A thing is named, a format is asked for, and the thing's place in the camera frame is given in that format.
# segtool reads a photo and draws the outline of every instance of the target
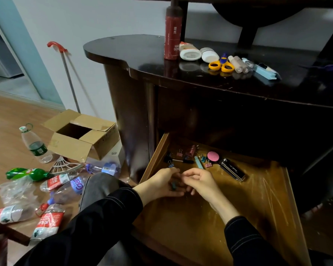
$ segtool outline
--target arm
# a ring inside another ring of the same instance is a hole
[[[120,188],[94,202],[68,226],[28,251],[15,265],[97,265],[102,257],[129,232],[132,222],[148,202],[159,197],[179,197],[185,189],[171,191],[168,184],[176,168],[158,171],[146,182]]]
[[[226,224],[224,235],[235,266],[288,265],[256,228],[240,216],[209,171],[192,168],[182,173],[182,181],[188,185],[187,191],[193,189],[191,194],[195,194],[196,190],[208,201]]]

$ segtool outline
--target person's right hand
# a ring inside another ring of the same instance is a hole
[[[227,224],[232,218],[240,215],[219,189],[209,171],[199,168],[191,168],[181,174],[181,179],[186,185],[194,188],[206,201],[209,202],[213,210],[218,212],[225,224]]]

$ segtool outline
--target red hook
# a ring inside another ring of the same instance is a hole
[[[59,49],[60,53],[68,51],[67,49],[63,48],[63,46],[61,44],[59,44],[57,42],[54,42],[54,41],[48,42],[47,47],[51,47],[51,46],[57,46],[57,48]]]

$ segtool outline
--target open wooden drawer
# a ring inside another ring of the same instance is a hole
[[[229,158],[246,174],[246,180],[239,182],[219,165],[207,168],[240,214],[290,265],[311,265],[288,173],[278,162],[218,150],[165,133],[141,182],[168,167],[163,161],[168,150],[176,153],[193,144],[199,145],[198,153],[206,155],[214,150]],[[173,163],[181,172],[197,167],[196,163]],[[199,195],[155,200],[144,207],[133,224],[139,240],[178,264],[233,265],[223,233],[225,225]]]

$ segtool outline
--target cardboard box flap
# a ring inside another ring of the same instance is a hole
[[[61,156],[83,163],[86,161],[89,154],[91,144],[59,133],[54,133],[47,148]]]
[[[91,131],[87,132],[86,134],[84,134],[83,136],[81,136],[79,138],[79,140],[93,145],[105,134],[106,134],[106,132],[102,132],[100,130],[91,130]]]
[[[103,120],[101,118],[81,114],[76,119],[71,120],[70,123],[87,127],[94,130],[107,131],[115,123],[109,120]]]
[[[78,112],[67,109],[58,114],[57,116],[47,120],[45,123],[43,123],[43,126],[56,132],[63,128],[65,125],[67,125],[71,120],[76,119],[80,115],[81,114]]]

